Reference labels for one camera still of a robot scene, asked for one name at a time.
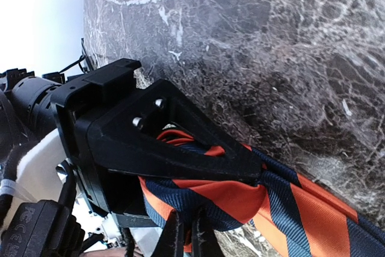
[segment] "dark gray marble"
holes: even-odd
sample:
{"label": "dark gray marble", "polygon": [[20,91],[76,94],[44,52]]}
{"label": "dark gray marble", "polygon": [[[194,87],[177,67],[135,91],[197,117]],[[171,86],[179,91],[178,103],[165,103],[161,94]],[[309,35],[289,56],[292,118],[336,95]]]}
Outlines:
{"label": "dark gray marble", "polygon": [[[140,60],[144,82],[173,81],[382,229],[384,26],[385,0],[85,0],[99,65]],[[249,226],[220,242],[228,256],[274,256]]]}

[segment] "orange and blue strap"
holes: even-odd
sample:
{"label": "orange and blue strap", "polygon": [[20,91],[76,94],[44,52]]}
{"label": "orange and blue strap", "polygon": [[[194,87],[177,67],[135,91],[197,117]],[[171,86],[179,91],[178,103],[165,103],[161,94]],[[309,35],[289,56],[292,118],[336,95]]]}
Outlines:
{"label": "orange and blue strap", "polygon": [[[204,148],[177,129],[164,131],[158,139],[205,155],[225,153],[218,146]],[[378,227],[304,176],[246,147],[263,160],[254,185],[140,177],[150,218],[163,228],[176,210],[189,225],[204,207],[215,230],[228,231],[251,221],[282,256],[385,256],[385,233]]]}

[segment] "black plastic bracket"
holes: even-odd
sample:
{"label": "black plastic bracket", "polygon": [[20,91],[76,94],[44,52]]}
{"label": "black plastic bracket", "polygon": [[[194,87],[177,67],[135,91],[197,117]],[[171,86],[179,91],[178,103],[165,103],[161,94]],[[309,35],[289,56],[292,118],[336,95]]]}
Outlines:
{"label": "black plastic bracket", "polygon": [[[144,90],[136,88],[134,70],[139,67],[139,61],[121,59],[52,94],[64,149],[78,168],[88,200],[106,212],[146,215],[137,176],[254,184],[261,160],[172,83],[160,80]],[[169,124],[226,153],[213,158],[158,141],[156,136]]]}
{"label": "black plastic bracket", "polygon": [[35,72],[27,72],[26,69],[9,69],[0,73],[0,90],[8,94],[19,81],[29,76],[35,76]]}

